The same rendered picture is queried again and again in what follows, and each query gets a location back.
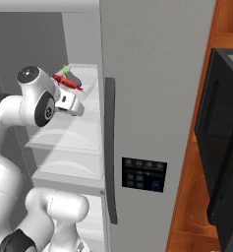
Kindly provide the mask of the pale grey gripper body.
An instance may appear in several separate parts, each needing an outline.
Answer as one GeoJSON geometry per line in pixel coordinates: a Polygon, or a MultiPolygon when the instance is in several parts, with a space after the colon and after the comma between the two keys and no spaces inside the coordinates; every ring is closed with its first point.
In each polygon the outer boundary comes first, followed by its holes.
{"type": "Polygon", "coordinates": [[[82,102],[74,94],[70,98],[69,112],[74,116],[82,116],[84,114],[85,107],[82,102]]]}

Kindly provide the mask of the purple eggplant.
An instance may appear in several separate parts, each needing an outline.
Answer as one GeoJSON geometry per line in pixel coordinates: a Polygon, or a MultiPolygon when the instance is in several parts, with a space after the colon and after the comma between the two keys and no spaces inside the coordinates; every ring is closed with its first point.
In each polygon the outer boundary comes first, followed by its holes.
{"type": "Polygon", "coordinates": [[[70,80],[70,81],[72,81],[73,83],[75,83],[78,87],[80,87],[80,86],[82,85],[81,80],[80,80],[78,77],[76,77],[76,76],[70,71],[70,68],[69,68],[69,67],[67,67],[67,66],[64,66],[64,67],[63,67],[63,74],[64,74],[64,76],[65,76],[68,80],[70,80]]]}

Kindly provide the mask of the grey fridge door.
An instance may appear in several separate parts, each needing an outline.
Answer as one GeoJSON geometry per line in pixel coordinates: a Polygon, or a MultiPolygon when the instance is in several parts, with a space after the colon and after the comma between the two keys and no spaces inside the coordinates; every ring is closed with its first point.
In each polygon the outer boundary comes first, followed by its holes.
{"type": "Polygon", "coordinates": [[[116,82],[112,252],[165,252],[215,0],[101,0],[116,82]],[[164,161],[161,193],[125,188],[123,158],[164,161]]]}

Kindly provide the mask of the black microwave door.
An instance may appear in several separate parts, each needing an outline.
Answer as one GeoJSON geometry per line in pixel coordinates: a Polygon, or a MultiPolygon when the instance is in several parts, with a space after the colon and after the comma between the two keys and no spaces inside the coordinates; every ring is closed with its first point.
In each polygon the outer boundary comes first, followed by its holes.
{"type": "Polygon", "coordinates": [[[195,126],[209,195],[208,222],[216,227],[221,252],[233,252],[233,49],[210,52],[195,126]]]}

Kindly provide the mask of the clear fridge crisper drawer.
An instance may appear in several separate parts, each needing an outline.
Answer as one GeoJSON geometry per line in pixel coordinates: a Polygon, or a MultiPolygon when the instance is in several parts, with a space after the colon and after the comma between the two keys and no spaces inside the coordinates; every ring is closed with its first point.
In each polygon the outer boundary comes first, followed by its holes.
{"type": "Polygon", "coordinates": [[[59,182],[103,189],[102,153],[52,151],[38,164],[32,180],[36,185],[59,182]]]}

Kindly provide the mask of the grey fridge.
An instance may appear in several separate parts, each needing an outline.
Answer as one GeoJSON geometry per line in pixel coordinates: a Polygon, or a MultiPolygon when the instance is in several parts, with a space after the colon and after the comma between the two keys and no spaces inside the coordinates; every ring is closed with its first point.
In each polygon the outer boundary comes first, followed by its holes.
{"type": "MultiPolygon", "coordinates": [[[[76,95],[82,104],[87,99],[98,99],[102,126],[100,36],[99,0],[0,0],[0,95],[20,95],[22,89],[17,81],[18,73],[27,66],[36,66],[57,86],[59,95],[54,114],[64,112],[72,115],[69,112],[72,95],[76,95]],[[82,92],[59,85],[52,78],[53,75],[64,76],[64,66],[81,80],[82,92]]],[[[10,227],[16,228],[27,216],[26,197],[33,188],[100,197],[106,251],[109,252],[105,187],[97,189],[59,182],[36,185],[33,182],[32,176],[38,164],[52,151],[61,151],[27,147],[29,139],[43,127],[12,126],[7,130],[1,147],[1,155],[20,169],[23,178],[10,227]]]]}

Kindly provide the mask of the white fridge bottom drawer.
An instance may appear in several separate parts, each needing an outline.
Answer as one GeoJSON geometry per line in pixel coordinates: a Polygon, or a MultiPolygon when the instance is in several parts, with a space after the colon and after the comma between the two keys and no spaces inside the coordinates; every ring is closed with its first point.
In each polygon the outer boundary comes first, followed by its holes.
{"type": "Polygon", "coordinates": [[[100,197],[86,195],[89,203],[87,216],[77,224],[77,230],[90,252],[107,252],[104,219],[100,197]]]}

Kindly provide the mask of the wooden cabinet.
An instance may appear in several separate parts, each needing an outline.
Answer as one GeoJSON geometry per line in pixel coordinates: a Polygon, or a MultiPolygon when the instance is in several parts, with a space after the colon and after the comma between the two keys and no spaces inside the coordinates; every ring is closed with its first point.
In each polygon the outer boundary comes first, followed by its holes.
{"type": "Polygon", "coordinates": [[[207,222],[208,191],[195,124],[210,51],[233,48],[233,0],[215,0],[204,63],[165,252],[221,252],[217,231],[207,222]]]}

